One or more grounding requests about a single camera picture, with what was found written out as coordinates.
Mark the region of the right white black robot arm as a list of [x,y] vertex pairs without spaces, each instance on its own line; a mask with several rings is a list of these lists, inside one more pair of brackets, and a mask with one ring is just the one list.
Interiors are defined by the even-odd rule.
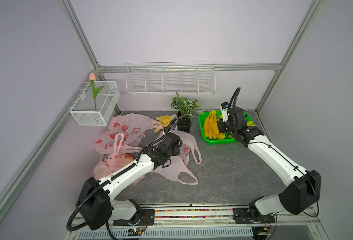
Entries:
[[253,223],[258,223],[272,213],[304,213],[307,208],[319,203],[321,175],[315,170],[306,170],[287,157],[258,127],[247,125],[245,111],[236,106],[240,91],[241,88],[237,87],[230,101],[221,104],[219,132],[229,133],[237,142],[259,156],[286,186],[279,194],[253,200],[245,216]]

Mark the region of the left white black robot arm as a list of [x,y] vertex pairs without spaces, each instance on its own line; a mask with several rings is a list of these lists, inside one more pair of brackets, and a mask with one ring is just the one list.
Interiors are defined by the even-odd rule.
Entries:
[[125,221],[137,225],[142,219],[142,208],[134,200],[117,201],[116,196],[133,182],[158,167],[170,165],[171,157],[180,153],[183,141],[171,132],[176,122],[172,119],[163,135],[140,149],[136,160],[116,173],[99,180],[94,177],[82,186],[75,209],[66,223],[69,232],[88,226],[92,231],[108,224],[109,221]]

